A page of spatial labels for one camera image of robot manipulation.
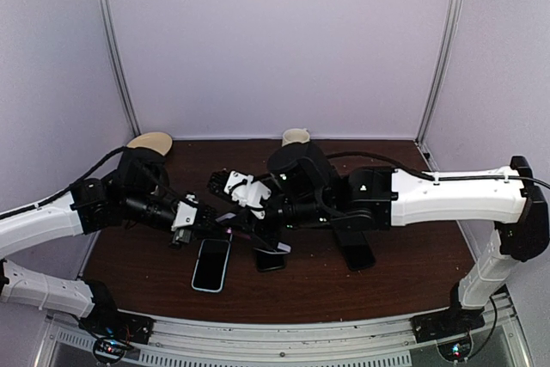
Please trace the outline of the aluminium corner post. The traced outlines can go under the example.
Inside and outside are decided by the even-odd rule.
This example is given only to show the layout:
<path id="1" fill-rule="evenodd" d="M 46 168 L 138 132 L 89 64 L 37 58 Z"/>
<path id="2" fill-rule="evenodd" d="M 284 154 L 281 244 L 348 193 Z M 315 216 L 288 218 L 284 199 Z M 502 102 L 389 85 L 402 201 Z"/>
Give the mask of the aluminium corner post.
<path id="1" fill-rule="evenodd" d="M 135 138 L 141 134 L 141 128 L 138 123 L 138 117 L 131 100 L 130 91 L 128 89 L 128 84 L 125 77 L 110 2 L 109 0 L 98 0 L 98 5 L 101 14 L 103 31 L 107 42 L 107 55 L 113 71 L 115 85 L 121 100 L 125 120 L 131 131 L 131 135 Z"/>
<path id="2" fill-rule="evenodd" d="M 425 110 L 415 139 L 416 144 L 420 147 L 425 145 L 431 122 L 436 112 L 437 101 L 443 90 L 443 83 L 449 66 L 452 46 L 461 17 L 462 5 L 463 0 L 448 0 L 448 8 L 443 25 L 443 34 L 437 54 L 435 70 L 431 79 Z"/>

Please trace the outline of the cream textured mug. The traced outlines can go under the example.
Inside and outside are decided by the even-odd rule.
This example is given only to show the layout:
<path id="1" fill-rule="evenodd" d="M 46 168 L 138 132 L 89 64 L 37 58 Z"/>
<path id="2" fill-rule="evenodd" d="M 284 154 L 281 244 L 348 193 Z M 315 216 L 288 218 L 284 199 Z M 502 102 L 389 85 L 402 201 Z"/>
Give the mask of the cream textured mug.
<path id="1" fill-rule="evenodd" d="M 306 144 L 310 141 L 310 134 L 306 128 L 290 128 L 283 132 L 281 146 L 289 144 Z"/>

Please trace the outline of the black phone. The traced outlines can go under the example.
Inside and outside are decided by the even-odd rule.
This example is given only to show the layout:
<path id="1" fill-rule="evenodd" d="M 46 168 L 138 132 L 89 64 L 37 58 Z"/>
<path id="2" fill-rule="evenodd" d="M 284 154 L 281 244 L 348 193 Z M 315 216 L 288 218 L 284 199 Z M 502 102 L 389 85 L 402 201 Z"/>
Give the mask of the black phone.
<path id="1" fill-rule="evenodd" d="M 285 254 L 272 254 L 255 249 L 255 265 L 258 272 L 272 272 L 286 267 Z"/>
<path id="2" fill-rule="evenodd" d="M 363 232 L 335 230 L 333 236 L 351 272 L 359 272 L 376 264 L 375 255 Z"/>

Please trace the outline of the left aluminium corner post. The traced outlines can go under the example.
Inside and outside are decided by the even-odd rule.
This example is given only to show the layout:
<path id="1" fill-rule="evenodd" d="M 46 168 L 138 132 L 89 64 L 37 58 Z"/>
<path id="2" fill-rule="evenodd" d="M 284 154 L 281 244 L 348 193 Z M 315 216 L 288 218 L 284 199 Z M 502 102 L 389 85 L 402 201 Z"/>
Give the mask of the left aluminium corner post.
<path id="1" fill-rule="evenodd" d="M 128 89 L 128 84 L 125 77 L 110 2 L 109 0 L 98 0 L 98 5 L 101 14 L 103 31 L 107 42 L 107 55 L 113 71 L 115 85 L 121 100 L 125 120 L 131 131 L 131 135 L 135 138 L 141 134 L 141 128 L 138 123 L 138 117 L 131 100 L 130 91 Z"/>

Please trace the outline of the phone in light-blue case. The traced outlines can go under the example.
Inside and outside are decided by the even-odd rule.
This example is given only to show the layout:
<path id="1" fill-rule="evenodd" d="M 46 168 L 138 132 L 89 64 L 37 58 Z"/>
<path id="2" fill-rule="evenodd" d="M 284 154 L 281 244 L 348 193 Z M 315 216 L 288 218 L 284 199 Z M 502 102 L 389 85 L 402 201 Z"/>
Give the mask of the phone in light-blue case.
<path id="1" fill-rule="evenodd" d="M 191 286 L 195 291 L 219 293 L 223 290 L 231 242 L 205 239 L 201 242 Z"/>

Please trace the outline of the lilac silicone phone case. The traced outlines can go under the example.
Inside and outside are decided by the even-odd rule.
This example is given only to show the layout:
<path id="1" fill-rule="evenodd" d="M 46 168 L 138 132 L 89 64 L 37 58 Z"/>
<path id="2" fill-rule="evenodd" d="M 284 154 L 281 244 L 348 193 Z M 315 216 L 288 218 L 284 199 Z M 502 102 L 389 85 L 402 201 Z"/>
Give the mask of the lilac silicone phone case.
<path id="1" fill-rule="evenodd" d="M 254 250 L 260 251 L 263 254 L 287 255 L 292 251 L 292 248 L 291 245 L 284 242 L 275 242 L 273 245 L 266 242 L 256 242 Z"/>

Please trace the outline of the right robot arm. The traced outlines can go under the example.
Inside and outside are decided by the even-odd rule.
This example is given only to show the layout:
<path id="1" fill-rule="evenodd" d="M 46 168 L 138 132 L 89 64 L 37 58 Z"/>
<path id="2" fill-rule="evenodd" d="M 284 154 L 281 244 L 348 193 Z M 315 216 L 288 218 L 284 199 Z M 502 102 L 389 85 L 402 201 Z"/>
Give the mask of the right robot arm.
<path id="1" fill-rule="evenodd" d="M 378 167 L 342 175 L 333 156 L 307 142 L 281 147 L 267 168 L 263 178 L 231 173 L 226 189 L 249 211 L 254 239 L 271 251 L 278 249 L 281 223 L 321 221 L 353 233 L 436 221 L 492 222 L 484 253 L 454 285 L 449 307 L 434 315 L 446 333 L 459 333 L 479 316 L 514 267 L 549 244 L 542 184 L 521 156 L 493 170 L 442 174 L 383 157 Z"/>

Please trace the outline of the black phone centre right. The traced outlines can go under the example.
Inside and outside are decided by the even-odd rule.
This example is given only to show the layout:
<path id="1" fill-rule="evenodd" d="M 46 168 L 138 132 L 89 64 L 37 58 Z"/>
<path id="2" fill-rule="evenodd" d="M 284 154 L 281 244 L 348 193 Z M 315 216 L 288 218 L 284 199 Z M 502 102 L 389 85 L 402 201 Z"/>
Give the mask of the black phone centre right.
<path id="1" fill-rule="evenodd" d="M 376 264 L 375 255 L 363 232 L 335 230 L 333 236 L 351 272 L 359 272 Z"/>

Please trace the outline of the purple smartphone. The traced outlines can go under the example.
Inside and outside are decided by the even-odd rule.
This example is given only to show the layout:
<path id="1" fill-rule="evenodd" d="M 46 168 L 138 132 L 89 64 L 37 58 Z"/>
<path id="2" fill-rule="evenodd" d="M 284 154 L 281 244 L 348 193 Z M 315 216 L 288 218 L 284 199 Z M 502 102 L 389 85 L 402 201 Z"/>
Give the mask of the purple smartphone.
<path id="1" fill-rule="evenodd" d="M 247 241 L 252 240 L 253 225 L 248 221 L 248 214 L 235 214 L 228 212 L 215 220 L 215 229 L 221 237 L 232 239 L 241 238 Z"/>

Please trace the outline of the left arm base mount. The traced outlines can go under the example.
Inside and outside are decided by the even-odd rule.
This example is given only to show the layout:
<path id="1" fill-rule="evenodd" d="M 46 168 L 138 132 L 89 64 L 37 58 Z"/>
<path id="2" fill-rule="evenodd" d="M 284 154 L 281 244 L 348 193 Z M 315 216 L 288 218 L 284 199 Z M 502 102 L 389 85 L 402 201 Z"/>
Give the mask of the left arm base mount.
<path id="1" fill-rule="evenodd" d="M 116 339 L 124 344 L 147 345 L 154 320 L 147 316 L 117 312 L 114 315 L 90 315 L 78 320 L 81 329 L 98 337 Z"/>

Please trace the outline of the right aluminium corner post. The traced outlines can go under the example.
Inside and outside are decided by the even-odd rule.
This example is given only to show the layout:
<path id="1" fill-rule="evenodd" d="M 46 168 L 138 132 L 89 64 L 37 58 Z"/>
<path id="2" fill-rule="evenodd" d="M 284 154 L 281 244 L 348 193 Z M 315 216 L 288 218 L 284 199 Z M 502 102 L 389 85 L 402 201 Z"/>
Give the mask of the right aluminium corner post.
<path id="1" fill-rule="evenodd" d="M 443 83 L 449 66 L 452 46 L 461 17 L 462 5 L 463 0 L 448 0 L 448 8 L 443 25 L 443 34 L 437 54 L 435 70 L 431 79 L 425 110 L 415 139 L 416 144 L 420 147 L 425 145 L 431 122 L 436 112 L 437 101 L 443 90 Z"/>

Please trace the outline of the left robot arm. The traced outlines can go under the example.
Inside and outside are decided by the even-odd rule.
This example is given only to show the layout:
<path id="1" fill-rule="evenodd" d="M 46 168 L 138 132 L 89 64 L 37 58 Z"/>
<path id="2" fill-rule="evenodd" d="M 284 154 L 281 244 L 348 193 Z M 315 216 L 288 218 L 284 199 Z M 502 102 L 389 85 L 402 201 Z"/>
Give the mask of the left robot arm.
<path id="1" fill-rule="evenodd" d="M 119 156 L 117 168 L 97 179 L 98 166 Z M 124 222 L 166 231 L 174 243 L 211 229 L 214 208 L 168 184 L 166 158 L 147 148 L 119 147 L 65 189 L 1 215 L 1 300 L 88 319 L 106 336 L 123 329 L 123 316 L 101 282 L 48 276 L 9 256 L 68 236 L 89 235 Z"/>

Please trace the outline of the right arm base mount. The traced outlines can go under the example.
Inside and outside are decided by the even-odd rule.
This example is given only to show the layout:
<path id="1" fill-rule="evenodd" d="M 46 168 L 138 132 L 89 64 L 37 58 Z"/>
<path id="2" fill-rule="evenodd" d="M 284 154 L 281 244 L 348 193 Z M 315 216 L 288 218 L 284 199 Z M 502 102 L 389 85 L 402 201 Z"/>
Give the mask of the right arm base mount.
<path id="1" fill-rule="evenodd" d="M 418 343 L 445 339 L 485 326 L 482 310 L 452 309 L 416 315 L 411 319 Z"/>

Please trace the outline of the black phone centre left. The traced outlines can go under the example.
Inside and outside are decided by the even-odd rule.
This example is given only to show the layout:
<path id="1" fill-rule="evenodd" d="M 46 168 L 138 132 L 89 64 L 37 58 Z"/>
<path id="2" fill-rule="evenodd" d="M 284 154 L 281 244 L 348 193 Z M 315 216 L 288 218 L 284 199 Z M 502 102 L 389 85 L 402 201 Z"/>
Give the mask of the black phone centre left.
<path id="1" fill-rule="evenodd" d="M 272 272 L 286 267 L 285 254 L 272 254 L 255 249 L 255 265 L 258 272 Z"/>

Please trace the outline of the beige ceramic plate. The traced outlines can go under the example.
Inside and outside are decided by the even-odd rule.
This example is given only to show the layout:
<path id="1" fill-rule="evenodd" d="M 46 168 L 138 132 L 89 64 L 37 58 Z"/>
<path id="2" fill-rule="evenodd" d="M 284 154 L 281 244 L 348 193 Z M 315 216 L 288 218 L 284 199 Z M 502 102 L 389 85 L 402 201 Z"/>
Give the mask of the beige ceramic plate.
<path id="1" fill-rule="evenodd" d="M 173 147 L 173 139 L 166 132 L 147 132 L 132 139 L 128 148 L 146 148 L 165 156 Z"/>

